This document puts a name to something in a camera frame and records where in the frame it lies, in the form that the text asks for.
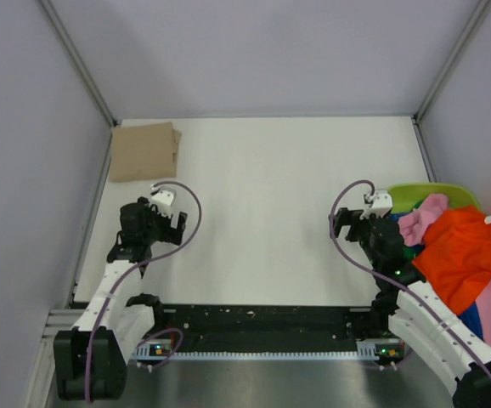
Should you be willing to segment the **aluminium frame post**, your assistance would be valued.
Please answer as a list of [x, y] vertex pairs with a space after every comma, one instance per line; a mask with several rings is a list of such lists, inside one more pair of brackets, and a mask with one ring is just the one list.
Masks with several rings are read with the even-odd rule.
[[42, 11], [42, 14], [46, 18], [49, 26], [54, 31], [54, 34], [65, 51], [72, 68], [78, 75], [82, 86], [87, 91], [88, 96], [94, 102], [96, 108], [109, 127], [114, 127], [117, 124], [117, 120], [106, 103], [99, 86], [87, 68], [83, 57], [74, 44], [71, 35], [66, 29], [63, 20], [60, 18], [57, 9], [54, 7], [53, 2], [50, 0], [36, 0], [36, 4]]
[[459, 64], [465, 51], [480, 29], [482, 23], [491, 9], [491, 0], [478, 1], [468, 18], [464, 28], [461, 30], [454, 45], [450, 49], [449, 55], [443, 62], [442, 67], [436, 74], [432, 85], [428, 88], [425, 97], [420, 103], [419, 108], [413, 115], [414, 124], [419, 126], [426, 114], [432, 107], [438, 95], [442, 92], [445, 83], [451, 77], [454, 69]]

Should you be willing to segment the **dark green t shirt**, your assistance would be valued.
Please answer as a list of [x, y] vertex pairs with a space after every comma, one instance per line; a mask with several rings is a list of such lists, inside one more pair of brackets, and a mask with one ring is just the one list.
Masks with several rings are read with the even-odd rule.
[[404, 257], [408, 260], [412, 260], [422, 252], [422, 249], [422, 246], [405, 246]]

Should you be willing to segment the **pink t shirt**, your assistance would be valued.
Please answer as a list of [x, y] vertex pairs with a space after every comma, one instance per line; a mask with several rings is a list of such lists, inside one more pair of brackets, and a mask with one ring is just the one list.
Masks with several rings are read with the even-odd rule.
[[421, 245], [428, 228], [449, 209], [449, 198], [444, 194], [430, 194], [414, 211], [398, 220], [404, 245]]

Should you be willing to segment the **green plastic basket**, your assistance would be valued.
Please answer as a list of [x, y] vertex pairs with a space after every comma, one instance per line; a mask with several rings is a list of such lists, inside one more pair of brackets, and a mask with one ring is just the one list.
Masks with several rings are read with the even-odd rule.
[[477, 198], [466, 188], [456, 184], [445, 183], [409, 183], [397, 184], [387, 189], [392, 197], [393, 213], [411, 212], [416, 204], [426, 199], [430, 194], [444, 194], [449, 199], [451, 208], [473, 206], [480, 210]]

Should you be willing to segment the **right aluminium frame post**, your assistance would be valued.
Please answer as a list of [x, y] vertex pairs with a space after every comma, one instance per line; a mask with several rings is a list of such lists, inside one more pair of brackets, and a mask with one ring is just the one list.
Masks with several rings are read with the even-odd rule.
[[491, 9], [491, 0], [478, 1], [468, 18], [464, 28], [461, 30], [454, 45], [450, 49], [449, 55], [443, 62], [442, 67], [436, 74], [432, 85], [428, 88], [425, 97], [420, 103], [419, 108], [413, 115], [414, 124], [419, 126], [426, 114], [432, 107], [438, 95], [442, 92], [445, 83], [451, 77], [454, 69], [459, 64], [465, 51], [480, 29], [482, 23]]

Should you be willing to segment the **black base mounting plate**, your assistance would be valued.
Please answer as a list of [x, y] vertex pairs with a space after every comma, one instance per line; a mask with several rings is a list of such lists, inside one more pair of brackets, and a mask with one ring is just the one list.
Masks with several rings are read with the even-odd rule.
[[178, 328], [181, 352], [354, 351], [364, 340], [392, 338], [368, 307], [166, 304], [155, 329]]

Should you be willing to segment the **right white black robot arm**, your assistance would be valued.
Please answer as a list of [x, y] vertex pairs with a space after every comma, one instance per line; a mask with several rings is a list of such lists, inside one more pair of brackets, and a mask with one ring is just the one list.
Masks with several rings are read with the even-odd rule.
[[474, 274], [449, 251], [460, 279], [444, 295], [449, 275], [439, 256], [437, 275], [425, 275], [405, 255], [403, 237], [390, 217], [364, 218], [362, 211], [341, 207], [329, 215], [330, 237], [347, 226], [347, 241], [357, 242], [391, 306], [370, 315], [372, 330], [404, 340], [447, 386], [456, 407], [491, 407], [491, 275]]

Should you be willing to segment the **blue t shirt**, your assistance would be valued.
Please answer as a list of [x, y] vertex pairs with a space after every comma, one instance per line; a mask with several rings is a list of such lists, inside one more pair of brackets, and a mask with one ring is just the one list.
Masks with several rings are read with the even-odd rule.
[[485, 339], [485, 317], [483, 305], [478, 299], [459, 315], [463, 324], [481, 340]]

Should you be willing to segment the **left aluminium frame post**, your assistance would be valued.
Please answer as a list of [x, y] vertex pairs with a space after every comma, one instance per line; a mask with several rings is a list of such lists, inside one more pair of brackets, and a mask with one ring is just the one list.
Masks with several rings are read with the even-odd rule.
[[109, 127], [114, 127], [117, 124], [117, 120], [106, 103], [99, 86], [87, 68], [83, 57], [74, 44], [71, 35], [66, 29], [63, 20], [60, 18], [57, 9], [54, 7], [53, 2], [50, 0], [36, 0], [36, 4], [42, 11], [42, 14], [46, 18], [49, 26], [54, 31], [54, 34], [65, 51], [72, 68], [78, 75], [82, 86], [87, 91], [88, 96], [94, 102], [96, 108]]

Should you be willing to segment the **beige t shirt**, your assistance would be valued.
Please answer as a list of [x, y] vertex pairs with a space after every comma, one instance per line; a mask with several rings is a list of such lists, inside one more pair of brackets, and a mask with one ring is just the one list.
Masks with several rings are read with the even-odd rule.
[[174, 178], [182, 133], [171, 122], [114, 127], [109, 180], [124, 183]]

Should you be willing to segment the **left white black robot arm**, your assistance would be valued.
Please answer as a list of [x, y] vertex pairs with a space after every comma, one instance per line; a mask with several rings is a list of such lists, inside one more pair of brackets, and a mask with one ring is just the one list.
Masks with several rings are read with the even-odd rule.
[[166, 329], [158, 297], [142, 291], [156, 242], [180, 246], [187, 215], [175, 214], [173, 190], [156, 190], [120, 209], [121, 229], [99, 286], [79, 319], [54, 337], [54, 364], [61, 400], [117, 400], [127, 363], [144, 335]]

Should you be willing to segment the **orange t shirt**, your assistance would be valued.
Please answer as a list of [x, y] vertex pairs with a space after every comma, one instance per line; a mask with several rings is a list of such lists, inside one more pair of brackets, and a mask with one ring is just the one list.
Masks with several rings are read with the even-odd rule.
[[412, 264], [456, 315], [491, 281], [491, 216], [473, 206], [449, 209], [424, 234]]

